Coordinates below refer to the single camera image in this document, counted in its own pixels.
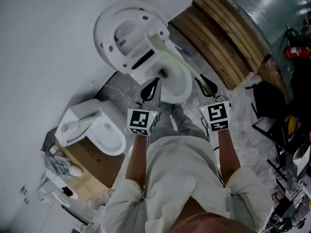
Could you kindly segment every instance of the floor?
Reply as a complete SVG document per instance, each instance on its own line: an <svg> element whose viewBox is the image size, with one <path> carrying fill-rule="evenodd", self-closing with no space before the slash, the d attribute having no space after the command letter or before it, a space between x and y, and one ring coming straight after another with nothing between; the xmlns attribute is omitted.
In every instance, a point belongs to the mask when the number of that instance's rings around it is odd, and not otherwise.
<svg viewBox="0 0 311 233"><path fill-rule="evenodd" d="M253 20L266 40L273 58L280 68L289 96L293 98L290 84L295 64L284 58L283 50L288 46L281 25L283 20L289 27L301 31L302 20L311 11L311 0L233 0Z"/></svg>
<svg viewBox="0 0 311 233"><path fill-rule="evenodd" d="M208 63L198 54L190 43L180 35L173 27L169 26L171 40L182 49L186 50L191 56L181 52L183 58L198 72L203 73L226 91L232 104L230 132L240 163L248 166L262 179L263 183L272 191L275 187L275 181L272 178L272 172L267 158L276 156L274 145L265 137L256 132L251 126L257 121L250 103L253 101L251 90L245 90L260 81L257 74L251 73L238 87L233 91L226 90L216 73L211 69ZM126 115L127 108L134 95L138 84L129 75L117 73L97 96L99 100L110 99ZM185 114L191 118L193 123L203 129L201 124L201 114L198 110L198 98L195 91L192 91L190 97L182 104ZM272 122L262 123L262 127L268 127ZM210 134L211 145L218 146L217 135Z"/></svg>

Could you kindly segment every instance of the shoe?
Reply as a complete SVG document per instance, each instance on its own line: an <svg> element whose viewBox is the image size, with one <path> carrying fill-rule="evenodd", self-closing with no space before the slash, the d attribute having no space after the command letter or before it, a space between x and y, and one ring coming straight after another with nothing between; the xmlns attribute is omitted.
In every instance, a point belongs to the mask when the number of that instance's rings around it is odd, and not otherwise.
<svg viewBox="0 0 311 233"><path fill-rule="evenodd" d="M160 110L170 116L172 114L172 105L171 103L161 102L160 103Z"/></svg>
<svg viewBox="0 0 311 233"><path fill-rule="evenodd" d="M180 103L172 104L172 111L173 110L181 110L182 112L184 111Z"/></svg>

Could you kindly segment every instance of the cardboard box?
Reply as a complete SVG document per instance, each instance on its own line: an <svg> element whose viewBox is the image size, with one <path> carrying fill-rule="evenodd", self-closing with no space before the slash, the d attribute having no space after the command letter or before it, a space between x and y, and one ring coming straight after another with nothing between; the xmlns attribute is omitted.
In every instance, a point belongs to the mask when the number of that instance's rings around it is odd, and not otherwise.
<svg viewBox="0 0 311 233"><path fill-rule="evenodd" d="M88 138L66 148L55 144L71 162L81 168L81 177L64 180L73 189L80 200L88 201L112 187L116 175L125 158L124 154L110 156L101 152Z"/></svg>

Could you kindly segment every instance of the black bag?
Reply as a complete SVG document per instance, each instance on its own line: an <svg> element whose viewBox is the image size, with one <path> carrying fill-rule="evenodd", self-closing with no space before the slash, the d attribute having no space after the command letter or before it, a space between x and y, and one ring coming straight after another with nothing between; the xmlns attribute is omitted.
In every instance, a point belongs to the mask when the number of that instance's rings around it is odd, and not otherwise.
<svg viewBox="0 0 311 233"><path fill-rule="evenodd" d="M246 89L253 89L256 109L253 109L257 118L270 117L278 119L280 113L286 108L286 102L283 93L272 84L261 81L258 84L247 87Z"/></svg>

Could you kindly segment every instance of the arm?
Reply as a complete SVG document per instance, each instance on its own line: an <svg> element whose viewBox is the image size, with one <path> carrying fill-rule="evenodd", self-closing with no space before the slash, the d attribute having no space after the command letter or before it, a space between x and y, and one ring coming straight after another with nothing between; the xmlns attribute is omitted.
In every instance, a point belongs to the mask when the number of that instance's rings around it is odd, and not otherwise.
<svg viewBox="0 0 311 233"><path fill-rule="evenodd" d="M220 171L224 184L226 185L232 174L241 166L235 153L229 130L218 131L218 139Z"/></svg>
<svg viewBox="0 0 311 233"><path fill-rule="evenodd" d="M143 190L146 180L146 153L147 137L144 135L136 135L125 179L135 181L141 190Z"/></svg>
<svg viewBox="0 0 311 233"><path fill-rule="evenodd" d="M247 208L254 221L255 230L260 232L272 213L272 198L256 174L252 170L240 166L229 130L218 131L218 137L220 171L223 181L226 187L230 188L231 194L242 198L242 208ZM241 207L237 207L236 211L238 214L245 213Z"/></svg>
<svg viewBox="0 0 311 233"><path fill-rule="evenodd" d="M129 165L123 180L105 207L102 229L122 233L132 205L142 200L146 176L147 137L136 135Z"/></svg>

